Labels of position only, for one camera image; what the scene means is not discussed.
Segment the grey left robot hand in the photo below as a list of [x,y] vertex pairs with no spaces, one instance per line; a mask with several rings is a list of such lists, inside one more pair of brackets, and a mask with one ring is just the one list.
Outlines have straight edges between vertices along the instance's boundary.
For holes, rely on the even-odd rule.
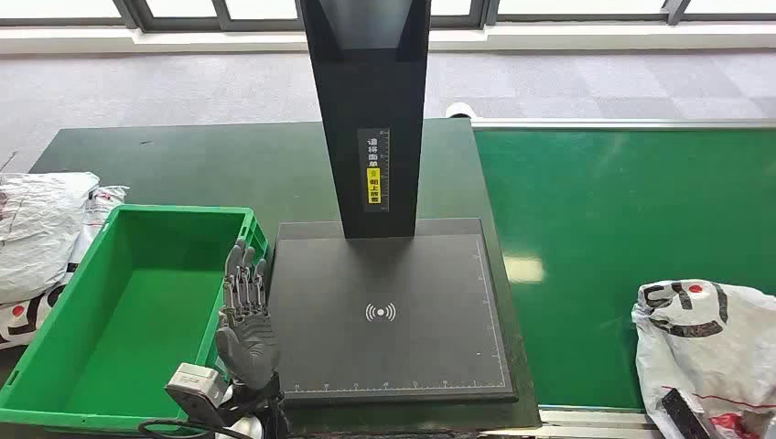
[[254,263],[255,255],[244,239],[227,255],[215,341],[232,379],[260,390],[276,373],[280,349],[264,285],[266,260]]

